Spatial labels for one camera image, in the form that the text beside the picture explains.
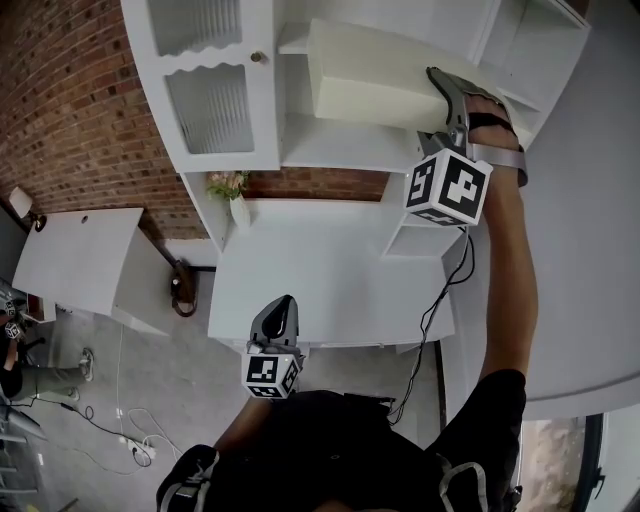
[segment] frosted glass panel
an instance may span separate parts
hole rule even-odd
[[[244,66],[199,67],[166,80],[189,152],[253,151]]]
[[[239,0],[149,0],[160,55],[242,41]]]

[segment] cabinet door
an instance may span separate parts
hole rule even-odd
[[[176,170],[279,168],[272,2],[123,0],[122,6]]]

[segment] person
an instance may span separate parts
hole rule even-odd
[[[40,393],[52,392],[78,401],[78,386],[93,380],[93,352],[85,348],[77,368],[44,368],[39,366],[23,366],[20,362],[19,343],[10,339],[5,325],[13,317],[5,310],[0,310],[0,387],[4,397],[12,402],[19,402],[27,397]]]
[[[505,121],[472,129],[471,142],[518,149],[500,106],[481,96],[466,101],[469,112]],[[348,396],[251,398],[213,447],[193,447],[178,461],[158,489],[158,510],[193,510],[168,508],[166,500],[193,467],[190,482],[206,486],[204,511],[511,510],[507,492],[538,315],[517,174],[496,167],[484,204],[491,277],[479,381],[430,447],[421,450],[390,429],[386,414]]]

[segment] person's leg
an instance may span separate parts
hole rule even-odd
[[[53,392],[68,396],[71,389],[86,382],[82,368],[39,368],[27,366],[22,369],[22,389],[12,398],[22,400],[38,393]]]

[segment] sneaker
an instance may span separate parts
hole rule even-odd
[[[78,388],[71,388],[67,396],[69,397],[69,400],[77,402],[80,400],[80,391],[78,391]]]
[[[80,368],[82,369],[82,375],[87,382],[93,380],[93,352],[89,348],[82,350],[82,359],[80,359]]]

